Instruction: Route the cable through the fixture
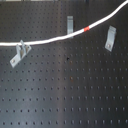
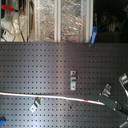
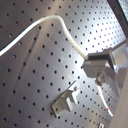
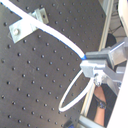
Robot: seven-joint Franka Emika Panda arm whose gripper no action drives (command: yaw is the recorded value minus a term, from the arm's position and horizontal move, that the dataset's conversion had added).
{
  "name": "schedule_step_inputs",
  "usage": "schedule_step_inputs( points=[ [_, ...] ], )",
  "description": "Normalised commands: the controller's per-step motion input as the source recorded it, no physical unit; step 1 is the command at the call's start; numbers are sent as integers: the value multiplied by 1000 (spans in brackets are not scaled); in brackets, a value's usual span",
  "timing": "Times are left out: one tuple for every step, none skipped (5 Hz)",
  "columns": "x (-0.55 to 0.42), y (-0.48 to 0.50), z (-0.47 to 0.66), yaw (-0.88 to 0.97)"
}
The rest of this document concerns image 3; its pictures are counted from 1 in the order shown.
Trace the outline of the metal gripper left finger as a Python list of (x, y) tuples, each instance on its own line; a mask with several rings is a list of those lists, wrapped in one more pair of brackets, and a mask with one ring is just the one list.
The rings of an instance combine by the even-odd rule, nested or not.
[(108, 82), (108, 78), (115, 79), (116, 73), (106, 60), (85, 61), (82, 68), (89, 78), (94, 78), (97, 85)]

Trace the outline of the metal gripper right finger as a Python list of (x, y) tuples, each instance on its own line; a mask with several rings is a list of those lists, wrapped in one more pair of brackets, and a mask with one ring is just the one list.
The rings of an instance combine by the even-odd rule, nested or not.
[(104, 49), (102, 52), (90, 53), (88, 55), (89, 60), (107, 60), (111, 67), (114, 66), (115, 61), (112, 55), (112, 49)]

